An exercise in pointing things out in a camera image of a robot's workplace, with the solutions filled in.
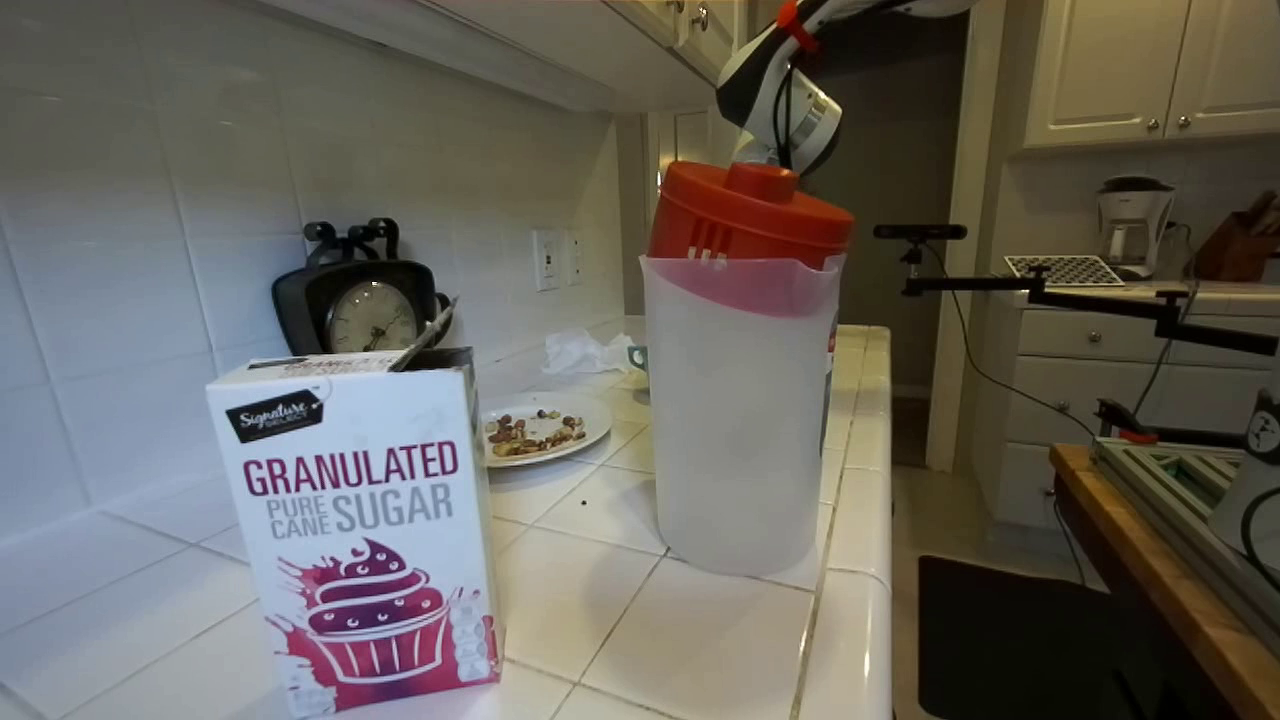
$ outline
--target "brand logo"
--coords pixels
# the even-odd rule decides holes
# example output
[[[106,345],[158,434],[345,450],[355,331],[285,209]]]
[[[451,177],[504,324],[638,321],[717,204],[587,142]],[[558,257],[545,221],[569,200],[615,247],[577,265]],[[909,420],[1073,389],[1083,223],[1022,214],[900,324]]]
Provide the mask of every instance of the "brand logo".
[[[257,402],[227,406],[233,430],[240,445],[311,429],[323,420],[323,402],[311,392],[287,392]]]

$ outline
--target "white cabinet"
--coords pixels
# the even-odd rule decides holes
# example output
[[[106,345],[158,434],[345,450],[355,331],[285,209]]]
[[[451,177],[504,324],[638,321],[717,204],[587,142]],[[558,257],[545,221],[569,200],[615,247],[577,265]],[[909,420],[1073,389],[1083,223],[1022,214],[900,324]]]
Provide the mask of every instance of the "white cabinet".
[[[742,0],[269,0],[569,110],[713,109]]]
[[[673,46],[707,82],[720,81],[733,46],[746,43],[746,0],[608,0],[622,15],[644,26],[662,46]]]
[[[1276,0],[1036,0],[1027,147],[1280,131]]]
[[[1198,314],[1209,327],[1247,327],[1280,336],[1272,314]],[[1024,308],[993,296],[981,341],[985,371],[968,425],[972,475],[999,524],[1057,528],[1048,445],[1089,445],[1098,402],[1137,402],[1166,351],[1153,321]],[[1140,420],[1153,429],[1245,430],[1276,358],[1173,345],[1145,397]]]

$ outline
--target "electrical outlet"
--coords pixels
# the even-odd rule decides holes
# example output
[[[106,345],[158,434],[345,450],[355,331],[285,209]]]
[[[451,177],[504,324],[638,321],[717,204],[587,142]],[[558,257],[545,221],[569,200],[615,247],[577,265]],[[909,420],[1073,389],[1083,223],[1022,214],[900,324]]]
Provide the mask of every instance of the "electrical outlet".
[[[569,227],[534,233],[534,286],[552,290],[577,284],[577,235]]]

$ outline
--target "plate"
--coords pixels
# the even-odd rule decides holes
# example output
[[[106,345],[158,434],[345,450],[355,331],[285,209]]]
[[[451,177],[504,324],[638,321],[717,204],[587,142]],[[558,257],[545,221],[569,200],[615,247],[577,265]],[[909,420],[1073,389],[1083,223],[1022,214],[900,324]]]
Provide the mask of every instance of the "plate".
[[[614,430],[608,406],[591,398],[521,398],[481,415],[483,469],[530,469],[577,456]]]

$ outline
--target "granulated sugar box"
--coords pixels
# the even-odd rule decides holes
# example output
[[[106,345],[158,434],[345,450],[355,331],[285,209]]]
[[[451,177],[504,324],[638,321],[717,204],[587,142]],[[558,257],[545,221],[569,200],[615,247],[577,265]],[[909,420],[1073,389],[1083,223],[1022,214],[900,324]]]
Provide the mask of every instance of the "granulated sugar box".
[[[502,676],[468,351],[245,362],[207,406],[293,715]]]

